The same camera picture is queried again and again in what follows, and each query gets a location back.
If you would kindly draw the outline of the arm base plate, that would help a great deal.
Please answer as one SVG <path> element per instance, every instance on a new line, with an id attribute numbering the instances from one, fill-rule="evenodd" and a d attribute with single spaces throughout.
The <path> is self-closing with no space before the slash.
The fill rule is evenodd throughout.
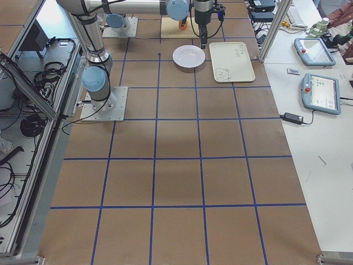
<path id="1" fill-rule="evenodd" d="M 83 122 L 124 121 L 128 90 L 128 87 L 114 86 L 107 102 L 91 100 L 87 92 L 85 100 L 89 103 L 83 104 L 80 118 Z"/>
<path id="2" fill-rule="evenodd" d="M 121 27 L 113 27 L 107 24 L 103 30 L 103 38 L 135 38 L 137 34 L 138 17 L 125 17 Z"/>

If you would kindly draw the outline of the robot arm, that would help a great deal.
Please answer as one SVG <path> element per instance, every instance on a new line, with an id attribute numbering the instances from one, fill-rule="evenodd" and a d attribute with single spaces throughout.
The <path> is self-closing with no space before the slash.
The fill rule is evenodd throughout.
<path id="1" fill-rule="evenodd" d="M 114 29 L 125 29 L 130 27 L 130 22 L 125 15 L 122 14 L 107 14 L 106 23 Z"/>
<path id="2" fill-rule="evenodd" d="M 98 14 L 158 14 L 167 15 L 173 20 L 185 20 L 194 10 L 195 23 L 198 25 L 198 37 L 204 49 L 210 38 L 207 25 L 211 15 L 216 13 L 220 21 L 224 20 L 225 7 L 217 1 L 58 1 L 65 11 L 78 23 L 77 33 L 80 41 L 86 45 L 88 61 L 104 66 L 109 60 L 100 33 Z"/>

